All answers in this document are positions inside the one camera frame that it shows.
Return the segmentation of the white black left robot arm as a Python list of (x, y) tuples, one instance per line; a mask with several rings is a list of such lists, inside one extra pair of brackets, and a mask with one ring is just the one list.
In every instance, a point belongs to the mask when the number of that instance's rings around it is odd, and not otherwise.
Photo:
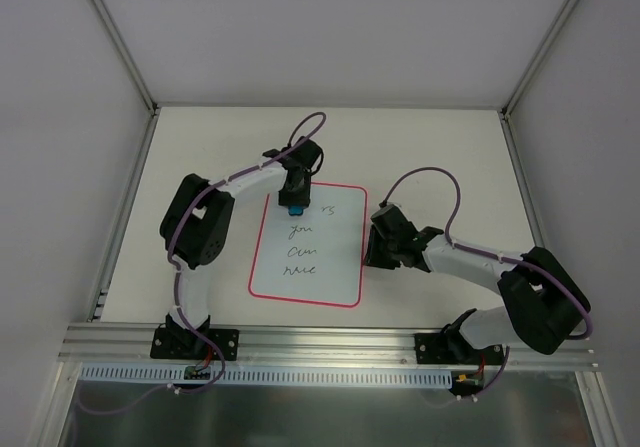
[(160, 225), (175, 277), (173, 306), (156, 330), (154, 358), (201, 359), (209, 353), (214, 337), (207, 307), (209, 265), (225, 246), (234, 208), (275, 193), (290, 215), (302, 215), (310, 206), (311, 179), (323, 162), (322, 148), (300, 138), (216, 183), (196, 174), (184, 177)]

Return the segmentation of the pink framed whiteboard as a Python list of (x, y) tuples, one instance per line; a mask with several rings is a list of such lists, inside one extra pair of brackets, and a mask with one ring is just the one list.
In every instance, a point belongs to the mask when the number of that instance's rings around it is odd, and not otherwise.
[(368, 192), (314, 182), (311, 204), (293, 216), (269, 195), (248, 283), (269, 300), (354, 308), (360, 303)]

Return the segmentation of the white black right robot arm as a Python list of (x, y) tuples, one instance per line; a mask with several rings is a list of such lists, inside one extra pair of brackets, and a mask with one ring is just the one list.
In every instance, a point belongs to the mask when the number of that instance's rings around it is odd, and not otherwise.
[[(588, 337), (593, 329), (588, 299), (547, 249), (505, 255), (466, 246), (441, 229), (417, 229), (393, 204), (371, 217), (364, 263), (448, 275), (501, 297), (497, 308), (465, 311), (428, 344), (428, 353), (444, 363), (469, 363), (483, 349), (517, 341), (551, 355), (564, 341)], [(579, 326), (585, 328), (582, 335), (575, 331)]]

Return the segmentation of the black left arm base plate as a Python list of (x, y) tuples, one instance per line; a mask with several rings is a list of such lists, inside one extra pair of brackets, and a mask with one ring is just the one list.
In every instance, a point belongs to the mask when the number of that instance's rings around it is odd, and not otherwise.
[[(221, 351), (225, 361), (235, 361), (239, 347), (240, 331), (236, 329), (210, 328), (205, 336)], [(203, 360), (209, 353), (209, 345), (192, 332), (177, 327), (169, 329), (161, 324), (155, 329), (149, 356), (158, 360)]]

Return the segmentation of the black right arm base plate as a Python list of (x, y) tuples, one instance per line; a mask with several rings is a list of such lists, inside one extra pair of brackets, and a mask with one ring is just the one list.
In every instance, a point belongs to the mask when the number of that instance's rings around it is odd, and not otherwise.
[(473, 348), (459, 333), (416, 333), (413, 336), (416, 362), (420, 365), (500, 365), (505, 358), (504, 349), (490, 345)]

